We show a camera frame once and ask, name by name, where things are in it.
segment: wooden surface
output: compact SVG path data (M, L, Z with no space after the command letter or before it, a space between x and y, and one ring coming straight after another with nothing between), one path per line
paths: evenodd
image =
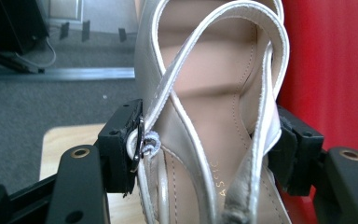
M79 145L93 145L103 124L58 127L49 130L43 139L40 179L57 173L63 152ZM108 194L112 223L145 223L135 186L132 195L123 199L122 194Z

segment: metallic leather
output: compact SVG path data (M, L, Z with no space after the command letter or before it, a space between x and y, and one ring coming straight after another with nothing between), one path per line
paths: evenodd
M157 30L159 17L167 3L168 1L158 0L150 0L145 3L141 18L141 24L145 25L141 25L139 29L135 52L135 74L147 111L145 113L145 131L148 132L152 128L160 129L159 133L163 145L170 149L169 153L178 159L190 173L197 192L201 223L216 223L220 219L217 211L216 193L200 140L191 120L172 90L173 83L186 56L194 47L203 30L215 21L233 17L253 21L266 32L272 42L272 47L266 51L267 54L263 62L263 94L260 98L258 109L260 117L255 127L253 149L244 158L237 178L228 190L230 196L227 196L225 210L225 214L228 214L229 218L232 214L231 208L236 207L252 222L255 222L262 157L280 136L280 124L274 100L282 85L289 55L287 35L282 27L283 16L278 18L271 10L256 2L234 1L224 4L197 27L185 42L175 60L165 69L159 53ZM275 4L275 6L277 6L278 13L282 11L282 4ZM274 52L273 63L270 64L272 48ZM165 123L165 125L163 127L158 126L160 123ZM133 151L132 142L135 138L136 134L133 133L128 141L130 154ZM155 200L151 198L153 194L150 194L152 189L147 178L151 175L157 175L158 183L162 184L161 186L166 185L163 184L164 172L161 166L158 166L158 172L153 169L147 172L145 166L147 166L147 163L141 162L138 168L138 181L146 220L148 223L153 223L156 208L152 201ZM236 199L239 199L240 195L242 199L248 200L237 202ZM161 197L158 201L158 215L161 217L158 219L162 223L163 220L169 220L164 216L164 214L169 214L165 212L166 204L167 199Z

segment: insole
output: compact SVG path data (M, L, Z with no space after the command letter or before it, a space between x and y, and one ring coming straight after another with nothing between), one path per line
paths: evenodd
M223 3L171 1L167 5L158 28L158 42L166 66L198 23ZM253 130L248 132L252 127L244 127L239 105L243 87L254 72L256 40L256 27L249 21L229 19L217 22L203 33L174 86L200 137L221 208L227 188L252 144L249 132ZM245 94L259 97L259 92ZM198 223L197 197L186 169L168 153L165 157L171 223ZM263 182L260 193L269 195L270 186ZM273 203L271 208L276 211L269 212L276 216L277 208Z

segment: black mount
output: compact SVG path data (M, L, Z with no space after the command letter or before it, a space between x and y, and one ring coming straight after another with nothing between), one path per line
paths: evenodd
M282 137L268 154L283 190L307 196L316 190L320 223L358 223L358 151L322 150L324 137L279 107ZM0 185L0 223L110 223L106 193L132 193L135 173L126 151L141 122L142 100L118 109L94 146L63 153L58 173L10 196Z

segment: red surface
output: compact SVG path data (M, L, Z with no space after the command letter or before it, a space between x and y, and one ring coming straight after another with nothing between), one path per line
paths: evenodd
M323 134L325 149L358 149L358 1L283 6L291 55L279 103ZM316 223L310 198L283 198L294 223Z

